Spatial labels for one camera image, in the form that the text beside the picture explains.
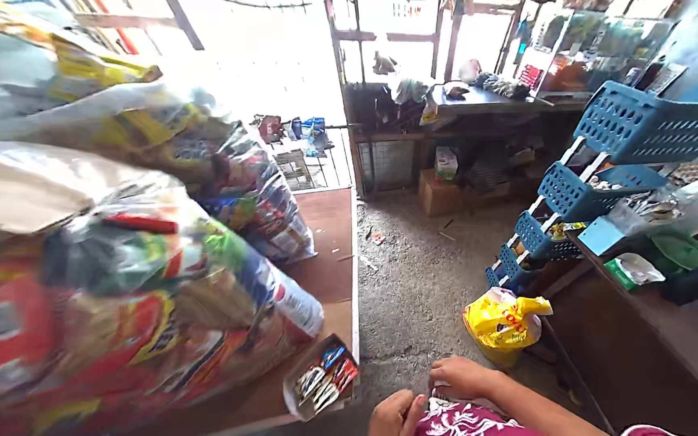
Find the hand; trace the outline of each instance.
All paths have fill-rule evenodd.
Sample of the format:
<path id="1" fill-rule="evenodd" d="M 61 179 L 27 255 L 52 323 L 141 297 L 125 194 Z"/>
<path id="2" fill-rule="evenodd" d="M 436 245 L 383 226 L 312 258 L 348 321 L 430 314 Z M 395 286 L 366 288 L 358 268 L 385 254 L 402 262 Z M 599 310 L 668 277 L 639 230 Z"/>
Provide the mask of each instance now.
<path id="1" fill-rule="evenodd" d="M 393 393 L 373 410 L 368 436 L 413 436 L 426 399 L 424 395 L 414 398 L 409 390 Z"/>
<path id="2" fill-rule="evenodd" d="M 430 371 L 430 391 L 435 382 L 446 382 L 437 392 L 448 398 L 474 400 L 491 396 L 491 391 L 501 379 L 502 372 L 484 368 L 460 356 L 451 356 L 433 363 Z"/>

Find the glass display case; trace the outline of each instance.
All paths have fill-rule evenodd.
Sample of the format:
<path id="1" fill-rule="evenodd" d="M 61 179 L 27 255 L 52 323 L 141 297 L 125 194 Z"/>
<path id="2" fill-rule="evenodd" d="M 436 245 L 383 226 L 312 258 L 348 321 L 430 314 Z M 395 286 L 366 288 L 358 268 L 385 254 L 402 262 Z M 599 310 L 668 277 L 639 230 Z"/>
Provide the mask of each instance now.
<path id="1" fill-rule="evenodd" d="M 517 78 L 536 97 L 588 98 L 606 80 L 645 69 L 672 32 L 668 19 L 636 19 L 567 8 L 538 18 Z"/>

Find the pink patterned clothing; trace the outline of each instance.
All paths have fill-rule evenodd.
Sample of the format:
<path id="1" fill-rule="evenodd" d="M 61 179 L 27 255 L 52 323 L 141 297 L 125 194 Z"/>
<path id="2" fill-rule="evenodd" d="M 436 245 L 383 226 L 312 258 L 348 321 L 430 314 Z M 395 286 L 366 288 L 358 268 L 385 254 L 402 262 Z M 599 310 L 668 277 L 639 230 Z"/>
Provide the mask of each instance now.
<path id="1" fill-rule="evenodd" d="M 470 402 L 430 398 L 429 411 L 416 426 L 414 436 L 540 436 L 537 431 L 505 421 L 486 407 Z"/>

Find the person's right hand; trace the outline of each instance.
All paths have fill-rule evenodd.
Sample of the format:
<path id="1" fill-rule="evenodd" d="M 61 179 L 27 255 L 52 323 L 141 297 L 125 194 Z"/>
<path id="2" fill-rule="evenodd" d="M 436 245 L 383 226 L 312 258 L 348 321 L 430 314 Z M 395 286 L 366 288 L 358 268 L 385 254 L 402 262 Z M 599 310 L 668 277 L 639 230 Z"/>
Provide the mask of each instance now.
<path id="1" fill-rule="evenodd" d="M 433 363 L 430 371 L 430 391 L 436 382 L 437 392 L 455 400 L 474 400 L 490 396 L 502 372 L 488 369 L 460 356 L 451 356 Z"/>

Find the stacked basket rack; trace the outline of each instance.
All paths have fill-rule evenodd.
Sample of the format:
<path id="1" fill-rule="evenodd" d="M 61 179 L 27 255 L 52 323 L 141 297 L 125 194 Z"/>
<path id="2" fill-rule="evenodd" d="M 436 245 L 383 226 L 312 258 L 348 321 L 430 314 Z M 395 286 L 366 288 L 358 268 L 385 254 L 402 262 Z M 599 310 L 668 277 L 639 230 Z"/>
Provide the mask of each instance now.
<path id="1" fill-rule="evenodd" d="M 551 261 L 577 257 L 570 241 L 553 241 L 546 234 L 555 223 L 592 221 L 605 215 L 627 195 L 644 193 L 667 180 L 647 164 L 674 164 L 698 157 L 698 103 L 659 99 L 616 82 L 605 82 L 589 100 L 578 122 L 573 144 L 546 171 L 538 199 L 519 216 L 516 234 L 504 243 L 494 265 L 486 269 L 491 286 L 520 291 L 534 272 L 525 260 Z M 580 174 L 568 167 L 572 156 L 586 146 L 597 156 Z M 597 172 L 605 163 L 612 167 Z M 669 171 L 674 166 L 666 165 Z M 589 179 L 620 184 L 621 189 L 593 189 Z M 541 223 L 535 216 L 548 208 Z M 514 249 L 523 244 L 524 252 Z"/>

